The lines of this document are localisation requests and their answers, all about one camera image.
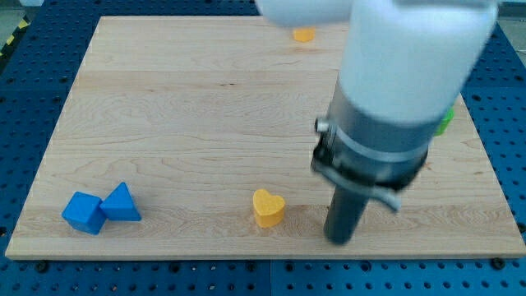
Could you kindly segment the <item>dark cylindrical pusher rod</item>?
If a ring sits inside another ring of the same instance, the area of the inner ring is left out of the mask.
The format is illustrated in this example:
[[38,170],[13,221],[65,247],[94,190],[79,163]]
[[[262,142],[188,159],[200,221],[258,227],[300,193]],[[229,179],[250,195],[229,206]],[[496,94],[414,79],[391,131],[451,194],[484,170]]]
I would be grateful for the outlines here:
[[324,223],[324,235],[333,244],[344,245],[354,234],[368,199],[336,187]]

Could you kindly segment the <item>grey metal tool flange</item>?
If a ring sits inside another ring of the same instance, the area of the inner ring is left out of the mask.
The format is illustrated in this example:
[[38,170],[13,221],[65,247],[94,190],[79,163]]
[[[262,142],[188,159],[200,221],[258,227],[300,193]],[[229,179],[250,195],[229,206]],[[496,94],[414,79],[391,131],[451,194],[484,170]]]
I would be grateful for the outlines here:
[[372,199],[399,210],[397,193],[422,167],[440,120],[438,101],[409,96],[366,103],[337,81],[327,114],[315,123],[320,140],[311,162],[335,185],[334,208]]

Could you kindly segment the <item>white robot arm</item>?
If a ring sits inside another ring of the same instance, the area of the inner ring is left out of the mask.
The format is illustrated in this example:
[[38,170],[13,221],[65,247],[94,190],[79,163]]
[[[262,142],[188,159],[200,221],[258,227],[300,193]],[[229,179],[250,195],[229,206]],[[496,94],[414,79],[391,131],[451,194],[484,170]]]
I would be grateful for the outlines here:
[[398,210],[398,192],[471,73],[498,15],[496,1],[259,0],[268,21],[300,28],[349,24],[335,90],[315,122],[311,167],[335,185],[324,233],[354,233],[370,200]]

